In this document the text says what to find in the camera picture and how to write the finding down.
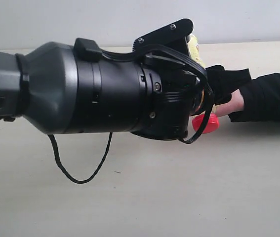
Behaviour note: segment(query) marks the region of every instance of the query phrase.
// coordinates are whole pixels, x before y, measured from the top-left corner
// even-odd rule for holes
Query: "bolt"
[[[150,118],[151,118],[151,119],[154,119],[154,118],[155,118],[155,115],[156,115],[155,112],[151,112],[151,113],[150,113]]]
[[[159,84],[158,82],[155,83],[154,89],[155,89],[156,91],[160,91],[160,84]]]

